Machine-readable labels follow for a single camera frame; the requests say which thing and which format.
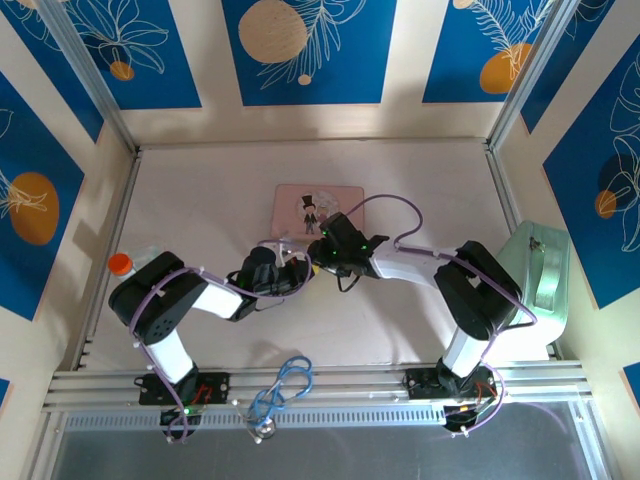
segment white table surface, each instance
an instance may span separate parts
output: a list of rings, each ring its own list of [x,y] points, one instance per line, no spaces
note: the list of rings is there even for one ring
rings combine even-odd
[[[145,151],[120,249],[156,244],[224,276],[268,238],[281,183],[403,195],[425,216],[421,232],[407,240],[413,244],[459,247],[472,239],[497,253],[508,238],[479,141],[342,140]],[[400,202],[365,206],[367,236],[397,235],[415,223]],[[200,367],[279,366],[298,352],[317,365],[435,362],[455,330],[446,312],[432,288],[364,278],[342,294],[321,272],[282,306],[239,323],[191,310],[178,331]],[[86,352],[89,370],[145,366],[106,302]]]

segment orange bottle cap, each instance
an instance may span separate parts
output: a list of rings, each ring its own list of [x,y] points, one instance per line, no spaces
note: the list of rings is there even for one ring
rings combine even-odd
[[[109,270],[114,275],[126,275],[133,269],[133,260],[126,253],[116,253],[109,259]]]

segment glass panel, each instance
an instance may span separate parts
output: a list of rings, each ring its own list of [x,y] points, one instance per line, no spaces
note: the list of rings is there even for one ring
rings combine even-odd
[[[507,404],[469,438],[438,427],[200,430],[186,446],[158,431],[65,434],[53,478],[589,478],[571,404]]]

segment white leaf drawing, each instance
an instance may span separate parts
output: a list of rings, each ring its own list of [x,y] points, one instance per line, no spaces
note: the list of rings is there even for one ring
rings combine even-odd
[[[513,80],[524,63],[523,46],[540,29],[556,0],[533,0],[519,17],[513,11],[511,0],[474,0],[469,9],[476,15],[476,23],[483,35],[491,39],[494,49],[504,52],[510,63]]]
[[[307,41],[300,53],[286,62],[265,63],[258,73],[266,77],[261,90],[280,80],[291,83],[301,75],[313,78],[323,62],[331,60],[331,52],[339,52],[342,46],[339,25],[352,20],[362,11],[366,0],[358,0],[355,9],[345,14],[345,5],[352,0],[293,0],[290,6],[302,18],[307,29]]]
[[[622,247],[625,253],[640,249],[640,52],[627,68],[611,111],[610,129],[617,134],[613,146],[619,172],[599,196],[597,211],[604,218],[622,212]]]
[[[0,108],[0,138],[4,137],[4,134],[9,130],[12,117],[13,112],[11,110]]]
[[[0,139],[9,130],[13,112],[7,109],[0,109]],[[29,195],[9,182],[7,177],[0,170],[0,219],[4,218],[13,208],[16,212],[20,207],[29,207],[41,212],[46,212],[47,207],[42,204],[47,194]]]
[[[35,9],[18,0],[2,1],[31,36],[59,51]],[[105,70],[112,62],[120,61],[164,73],[164,61],[152,47],[163,45],[169,38],[169,30],[138,20],[138,0],[67,0],[62,5],[85,46],[98,50],[97,58],[106,63]]]
[[[594,2],[592,0],[587,3],[585,0],[582,0],[576,7],[576,11],[573,13],[567,28],[565,28],[565,33],[575,40],[578,25],[581,22],[597,22],[607,9],[609,1],[610,0],[598,0]]]

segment tangled blue cable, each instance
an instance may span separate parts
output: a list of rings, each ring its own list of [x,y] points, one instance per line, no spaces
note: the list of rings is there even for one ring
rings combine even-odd
[[[293,365],[295,362],[305,363],[306,366]],[[296,355],[284,362],[275,383],[271,388],[262,390],[253,399],[247,413],[247,425],[252,428],[260,428],[264,426],[275,411],[284,410],[286,404],[296,398],[304,397],[311,391],[313,386],[313,374],[311,373],[311,360],[303,355]],[[293,397],[284,398],[280,393],[280,388],[284,383],[284,379],[288,375],[301,374],[307,378],[307,386],[296,393]]]

